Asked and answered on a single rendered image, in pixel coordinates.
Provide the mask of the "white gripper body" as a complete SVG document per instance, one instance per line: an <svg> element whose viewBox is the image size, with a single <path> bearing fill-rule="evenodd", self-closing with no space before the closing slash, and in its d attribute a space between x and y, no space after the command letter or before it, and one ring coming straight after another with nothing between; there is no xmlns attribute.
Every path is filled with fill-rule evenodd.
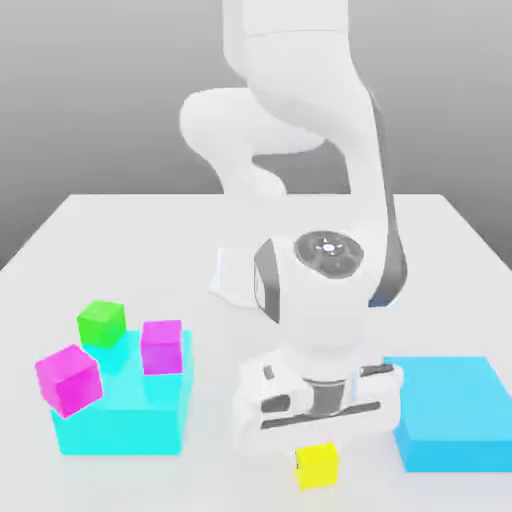
<svg viewBox="0 0 512 512"><path fill-rule="evenodd" d="M247 455L284 453L310 445L334 443L341 448L353 440L393 430L400 422L400 395L315 418L294 413L290 397L275 395L250 402L237 393L232 401L232 433L236 448Z"/></svg>

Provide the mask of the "small yellow cube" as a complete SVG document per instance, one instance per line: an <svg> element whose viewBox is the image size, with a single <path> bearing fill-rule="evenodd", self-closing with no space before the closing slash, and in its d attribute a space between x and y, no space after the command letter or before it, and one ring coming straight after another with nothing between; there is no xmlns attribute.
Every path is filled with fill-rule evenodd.
<svg viewBox="0 0 512 512"><path fill-rule="evenodd" d="M338 481L339 454L334 443L306 446L295 451L295 476L300 490L331 486Z"/></svg>

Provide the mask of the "small magenta cube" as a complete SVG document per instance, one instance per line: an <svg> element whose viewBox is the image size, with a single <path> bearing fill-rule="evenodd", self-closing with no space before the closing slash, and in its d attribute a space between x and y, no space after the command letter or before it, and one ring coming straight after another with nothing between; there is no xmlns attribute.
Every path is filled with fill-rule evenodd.
<svg viewBox="0 0 512 512"><path fill-rule="evenodd" d="M70 345L34 365L44 400L68 418L103 397L97 361L78 345Z"/></svg>
<svg viewBox="0 0 512 512"><path fill-rule="evenodd" d="M180 320L145 321L140 337L145 375L183 372L182 322Z"/></svg>

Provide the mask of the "small green cube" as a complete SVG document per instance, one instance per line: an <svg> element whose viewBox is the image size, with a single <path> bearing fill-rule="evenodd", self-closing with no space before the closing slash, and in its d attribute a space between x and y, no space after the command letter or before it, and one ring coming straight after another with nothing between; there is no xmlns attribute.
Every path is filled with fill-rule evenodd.
<svg viewBox="0 0 512 512"><path fill-rule="evenodd" d="M82 345L111 349L126 332L124 305L92 301L78 314L77 323Z"/></svg>

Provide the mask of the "large blue box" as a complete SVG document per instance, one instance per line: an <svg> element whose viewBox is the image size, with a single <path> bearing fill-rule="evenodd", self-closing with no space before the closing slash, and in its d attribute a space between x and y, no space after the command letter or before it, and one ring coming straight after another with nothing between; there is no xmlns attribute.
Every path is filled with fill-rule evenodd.
<svg viewBox="0 0 512 512"><path fill-rule="evenodd" d="M409 473L512 473L512 395L484 357L387 357L403 369L394 430Z"/></svg>

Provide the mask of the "large cyan box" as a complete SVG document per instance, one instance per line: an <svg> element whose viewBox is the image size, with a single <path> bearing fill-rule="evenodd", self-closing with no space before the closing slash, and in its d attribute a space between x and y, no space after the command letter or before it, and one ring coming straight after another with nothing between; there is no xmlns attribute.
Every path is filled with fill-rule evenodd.
<svg viewBox="0 0 512 512"><path fill-rule="evenodd" d="M192 333L182 334L183 372L146 376L140 332L111 349L86 346L99 365L103 397L63 419L52 412L63 455L178 455L194 381Z"/></svg>

